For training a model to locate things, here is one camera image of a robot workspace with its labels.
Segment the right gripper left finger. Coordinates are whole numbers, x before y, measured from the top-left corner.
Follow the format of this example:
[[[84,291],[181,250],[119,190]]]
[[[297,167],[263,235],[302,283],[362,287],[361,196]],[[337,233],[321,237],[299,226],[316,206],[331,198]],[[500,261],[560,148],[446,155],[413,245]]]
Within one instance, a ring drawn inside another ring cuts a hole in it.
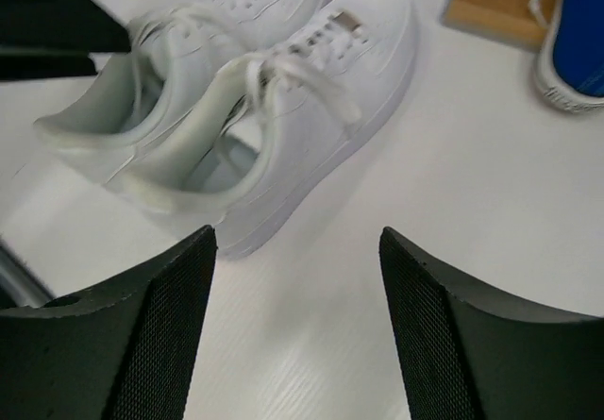
[[[2,310],[2,417],[182,418],[216,253],[202,227],[87,289]]]

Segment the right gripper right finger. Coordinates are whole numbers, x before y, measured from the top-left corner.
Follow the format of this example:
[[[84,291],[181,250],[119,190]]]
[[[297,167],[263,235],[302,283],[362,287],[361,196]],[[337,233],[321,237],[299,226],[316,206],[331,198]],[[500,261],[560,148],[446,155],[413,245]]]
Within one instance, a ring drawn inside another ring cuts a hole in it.
[[[502,291],[387,227],[380,269],[414,419],[599,419],[603,321]]]

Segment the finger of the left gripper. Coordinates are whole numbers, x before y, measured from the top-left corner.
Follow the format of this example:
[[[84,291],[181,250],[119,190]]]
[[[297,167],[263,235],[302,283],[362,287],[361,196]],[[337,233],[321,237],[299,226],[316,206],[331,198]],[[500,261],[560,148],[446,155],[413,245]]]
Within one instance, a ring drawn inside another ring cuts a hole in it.
[[[1,0],[3,82],[94,76],[92,54],[126,54],[122,24],[93,0]]]

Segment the white sneaker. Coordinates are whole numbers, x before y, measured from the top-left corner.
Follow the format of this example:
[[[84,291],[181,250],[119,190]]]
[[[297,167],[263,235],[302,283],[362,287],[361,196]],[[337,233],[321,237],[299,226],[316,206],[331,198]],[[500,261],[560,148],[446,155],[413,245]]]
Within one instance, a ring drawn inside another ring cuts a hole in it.
[[[245,257],[392,117],[418,43],[411,0],[332,0],[288,40],[224,66],[116,184],[176,237],[209,225],[221,258]]]
[[[185,0],[128,25],[131,50],[113,55],[68,108],[34,123],[65,164],[112,193],[133,161],[163,142],[216,73],[288,39],[327,0]]]

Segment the blue canvas sneaker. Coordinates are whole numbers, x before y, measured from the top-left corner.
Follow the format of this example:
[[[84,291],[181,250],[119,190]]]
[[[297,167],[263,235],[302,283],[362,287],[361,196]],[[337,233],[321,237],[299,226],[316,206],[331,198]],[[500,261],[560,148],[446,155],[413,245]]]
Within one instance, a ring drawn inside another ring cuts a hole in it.
[[[570,113],[603,109],[603,0],[529,0],[546,30],[533,76],[554,108]]]

